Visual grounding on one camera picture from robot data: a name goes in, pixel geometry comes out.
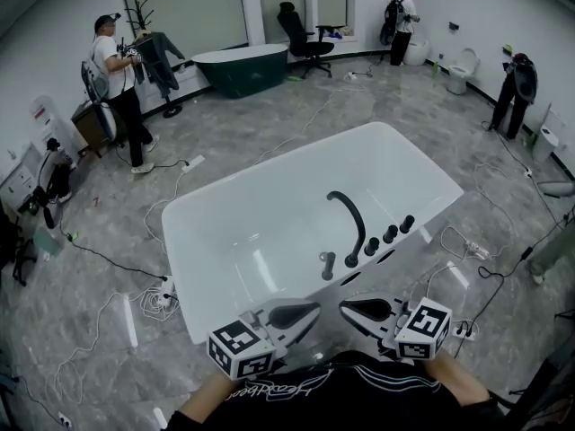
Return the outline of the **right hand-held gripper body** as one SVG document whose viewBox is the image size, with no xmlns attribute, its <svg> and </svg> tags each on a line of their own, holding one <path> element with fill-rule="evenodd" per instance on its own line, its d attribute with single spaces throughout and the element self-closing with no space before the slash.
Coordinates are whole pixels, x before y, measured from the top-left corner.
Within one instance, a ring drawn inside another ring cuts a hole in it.
<svg viewBox="0 0 575 431">
<path fill-rule="evenodd" d="M 392 359 L 432 360 L 451 329 L 451 310 L 423 297 L 410 312 L 404 305 L 393 316 L 391 329 L 378 342 L 382 356 Z"/>
</svg>

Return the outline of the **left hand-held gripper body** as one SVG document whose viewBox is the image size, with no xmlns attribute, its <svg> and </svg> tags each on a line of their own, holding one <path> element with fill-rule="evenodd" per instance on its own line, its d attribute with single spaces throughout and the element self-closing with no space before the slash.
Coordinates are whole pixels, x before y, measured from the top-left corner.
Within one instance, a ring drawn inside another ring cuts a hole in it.
<svg viewBox="0 0 575 431">
<path fill-rule="evenodd" d="M 253 312 L 245 312 L 209 332 L 207 353 L 230 380 L 238 381 L 269 373 L 288 349 L 266 331 Z"/>
</svg>

